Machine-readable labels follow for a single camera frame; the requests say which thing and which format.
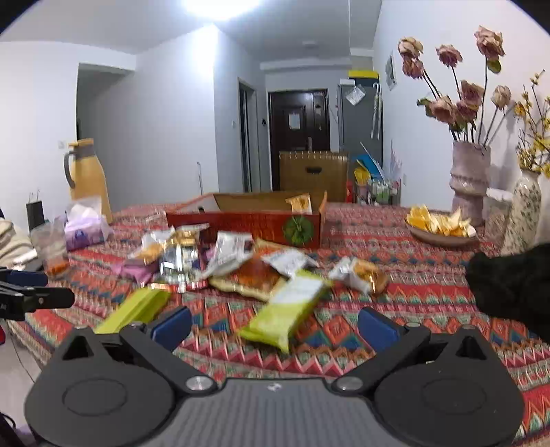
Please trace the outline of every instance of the refrigerator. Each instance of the refrigerator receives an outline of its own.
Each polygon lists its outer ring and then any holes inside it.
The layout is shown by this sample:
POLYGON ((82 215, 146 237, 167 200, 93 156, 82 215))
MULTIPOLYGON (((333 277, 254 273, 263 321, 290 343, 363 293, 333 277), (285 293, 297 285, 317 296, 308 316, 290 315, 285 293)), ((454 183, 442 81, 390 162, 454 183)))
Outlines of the refrigerator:
POLYGON ((353 170, 358 156, 368 153, 383 167, 382 95, 377 79, 363 79, 353 85, 338 86, 338 134, 340 152, 349 154, 348 178, 354 180, 353 170), (365 96, 353 105, 346 97, 360 87, 365 96))

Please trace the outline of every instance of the pink vase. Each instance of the pink vase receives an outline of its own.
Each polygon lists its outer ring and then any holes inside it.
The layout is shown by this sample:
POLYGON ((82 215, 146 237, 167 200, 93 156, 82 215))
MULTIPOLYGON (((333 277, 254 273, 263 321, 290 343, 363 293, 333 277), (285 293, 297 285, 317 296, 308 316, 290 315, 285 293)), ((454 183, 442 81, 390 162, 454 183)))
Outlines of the pink vase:
POLYGON ((471 219, 474 226, 483 223, 483 197, 489 186, 491 148, 455 141, 450 187, 455 191, 453 211, 462 210, 463 219, 471 219))

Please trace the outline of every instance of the yellow thermos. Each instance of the yellow thermos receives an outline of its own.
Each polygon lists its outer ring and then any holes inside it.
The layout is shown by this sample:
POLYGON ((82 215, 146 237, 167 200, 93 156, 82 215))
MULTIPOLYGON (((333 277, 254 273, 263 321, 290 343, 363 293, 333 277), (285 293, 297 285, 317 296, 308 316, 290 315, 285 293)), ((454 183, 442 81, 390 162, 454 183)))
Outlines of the yellow thermos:
POLYGON ((70 186, 70 196, 73 200, 99 195, 101 197, 101 212, 110 224, 113 220, 111 205, 107 194, 105 173, 94 152, 94 139, 86 138, 69 144, 72 151, 65 154, 65 176, 70 186), (69 157, 74 161, 69 170, 69 157))

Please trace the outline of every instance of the pink flower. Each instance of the pink flower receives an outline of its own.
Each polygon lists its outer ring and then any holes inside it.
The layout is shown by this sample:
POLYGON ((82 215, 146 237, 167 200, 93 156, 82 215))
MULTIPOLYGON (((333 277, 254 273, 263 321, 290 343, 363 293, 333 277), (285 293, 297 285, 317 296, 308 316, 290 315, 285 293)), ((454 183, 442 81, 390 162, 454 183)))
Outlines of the pink flower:
POLYGON ((442 45, 436 48, 439 60, 447 67, 456 67, 459 62, 462 62, 462 54, 452 45, 442 45))
POLYGON ((480 26, 474 33, 476 36, 476 44, 480 53, 489 61, 497 61, 499 56, 503 56, 504 49, 502 48, 502 33, 498 34, 480 26))
POLYGON ((481 106, 481 100, 485 90, 476 84, 469 84, 462 80, 460 81, 462 87, 462 100, 469 106, 474 106, 476 109, 481 106))
POLYGON ((409 57, 416 59, 420 56, 420 53, 424 51, 424 47, 420 41, 416 40, 414 37, 404 37, 399 41, 397 45, 399 54, 402 57, 409 57))
POLYGON ((458 115, 460 115, 464 121, 469 123, 477 119, 477 107, 469 106, 464 101, 457 102, 456 106, 458 115))
POLYGON ((424 64, 418 59, 411 59, 410 57, 403 58, 403 73, 406 76, 410 76, 413 79, 422 78, 424 72, 424 64))
POLYGON ((442 123, 453 124, 457 118, 457 110, 448 96, 431 103, 430 110, 434 118, 442 123))
POLYGON ((505 106, 510 104, 511 96, 512 93, 508 87, 505 85, 497 85, 491 97, 491 101, 493 101, 493 104, 496 105, 499 110, 502 110, 505 106))

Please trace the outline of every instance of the purple tissue package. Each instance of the purple tissue package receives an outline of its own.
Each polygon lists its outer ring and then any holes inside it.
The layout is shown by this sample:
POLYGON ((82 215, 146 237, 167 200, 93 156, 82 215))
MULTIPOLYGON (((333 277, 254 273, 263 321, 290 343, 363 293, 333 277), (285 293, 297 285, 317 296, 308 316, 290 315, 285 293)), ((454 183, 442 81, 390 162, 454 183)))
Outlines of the purple tissue package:
POLYGON ((112 230, 101 215, 101 198, 88 197, 72 202, 67 210, 65 241, 67 251, 78 250, 107 240, 112 230))

